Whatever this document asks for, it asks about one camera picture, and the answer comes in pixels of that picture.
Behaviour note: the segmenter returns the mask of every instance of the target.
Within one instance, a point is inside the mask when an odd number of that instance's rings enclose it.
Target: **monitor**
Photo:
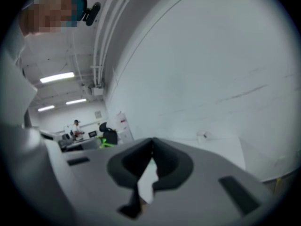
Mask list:
[[[96,137],[97,136],[97,132],[96,130],[95,131],[91,131],[89,132],[89,137],[92,138],[92,137]]]

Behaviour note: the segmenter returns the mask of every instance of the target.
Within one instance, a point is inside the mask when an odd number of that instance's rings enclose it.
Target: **black slot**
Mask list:
[[[41,134],[41,136],[42,136],[44,139],[52,140],[52,141],[53,141],[53,137],[46,136],[46,135],[43,135],[43,134]]]
[[[67,162],[68,162],[69,166],[74,166],[74,165],[85,163],[88,161],[90,161],[90,160],[87,157],[80,157],[80,158],[68,160]]]
[[[131,219],[136,218],[141,213],[139,198],[138,186],[135,186],[129,204],[120,207],[119,212]]]
[[[219,182],[244,215],[260,206],[254,197],[235,178],[224,177],[220,178]]]

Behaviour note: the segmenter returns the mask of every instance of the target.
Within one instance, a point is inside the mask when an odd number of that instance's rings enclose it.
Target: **teal cap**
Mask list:
[[[83,0],[72,0],[72,4],[77,5],[77,12],[72,11],[71,22],[72,26],[76,24],[77,21],[80,21],[84,14],[84,1]]]

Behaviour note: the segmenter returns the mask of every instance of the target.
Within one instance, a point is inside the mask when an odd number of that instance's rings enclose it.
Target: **green object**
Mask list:
[[[96,138],[101,139],[101,141],[102,141],[102,144],[99,146],[99,148],[105,148],[106,146],[109,146],[109,147],[114,146],[113,144],[106,143],[107,139],[105,139],[105,138],[100,138],[100,137],[96,137]]]

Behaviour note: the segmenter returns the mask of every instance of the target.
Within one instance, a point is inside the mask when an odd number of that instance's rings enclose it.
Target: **black bracket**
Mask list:
[[[101,8],[101,4],[99,2],[96,2],[92,8],[86,9],[84,13],[83,21],[86,22],[87,26],[91,26],[93,24],[100,8]]]

